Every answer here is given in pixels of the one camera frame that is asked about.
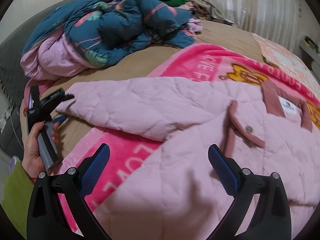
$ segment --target jacket sleeve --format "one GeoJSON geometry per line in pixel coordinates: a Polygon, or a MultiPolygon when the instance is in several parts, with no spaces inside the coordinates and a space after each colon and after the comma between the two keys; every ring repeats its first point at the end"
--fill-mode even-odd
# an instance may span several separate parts
{"type": "Polygon", "coordinates": [[[4,199],[1,205],[12,224],[25,239],[27,239],[27,215],[32,190],[32,181],[22,168],[21,162],[17,162],[4,185],[4,199]]]}
{"type": "Polygon", "coordinates": [[[180,77],[79,82],[67,90],[75,98],[56,110],[95,126],[164,141],[174,131],[212,118],[201,96],[209,83],[180,77]]]}

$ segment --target human hand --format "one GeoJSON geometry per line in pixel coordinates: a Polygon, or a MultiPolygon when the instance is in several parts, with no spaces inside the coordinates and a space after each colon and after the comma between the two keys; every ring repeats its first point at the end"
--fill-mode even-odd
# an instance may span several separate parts
{"type": "MultiPolygon", "coordinates": [[[[59,123],[53,124],[52,140],[55,144],[58,143],[57,129],[59,125],[59,123]]],[[[22,167],[30,179],[37,178],[38,174],[45,170],[44,163],[39,154],[39,144],[37,140],[38,133],[43,126],[43,122],[38,122],[32,127],[24,148],[22,167]]]]}

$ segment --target jacket label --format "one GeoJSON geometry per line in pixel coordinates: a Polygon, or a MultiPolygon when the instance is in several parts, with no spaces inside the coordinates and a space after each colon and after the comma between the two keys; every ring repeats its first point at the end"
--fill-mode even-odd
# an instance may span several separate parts
{"type": "Polygon", "coordinates": [[[284,111],[286,111],[289,114],[296,114],[297,113],[297,106],[294,103],[292,103],[282,97],[279,97],[279,101],[280,101],[282,109],[284,111]]]}

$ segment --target green clothing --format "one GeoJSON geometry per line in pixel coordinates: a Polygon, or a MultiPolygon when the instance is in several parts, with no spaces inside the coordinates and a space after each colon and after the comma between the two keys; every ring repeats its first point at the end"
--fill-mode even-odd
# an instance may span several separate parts
{"type": "Polygon", "coordinates": [[[171,1],[165,1],[165,3],[171,7],[178,7],[182,4],[185,4],[187,0],[171,0],[171,1]]]}
{"type": "Polygon", "coordinates": [[[33,183],[17,162],[4,185],[2,208],[19,233],[27,239],[27,215],[33,183]]]}

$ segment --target snap button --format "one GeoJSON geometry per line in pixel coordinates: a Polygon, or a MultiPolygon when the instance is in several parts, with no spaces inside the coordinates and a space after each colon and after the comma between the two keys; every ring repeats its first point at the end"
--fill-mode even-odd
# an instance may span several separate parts
{"type": "Polygon", "coordinates": [[[248,133],[252,133],[252,132],[253,132],[252,127],[249,126],[249,125],[245,128],[245,130],[246,130],[248,133]]]}

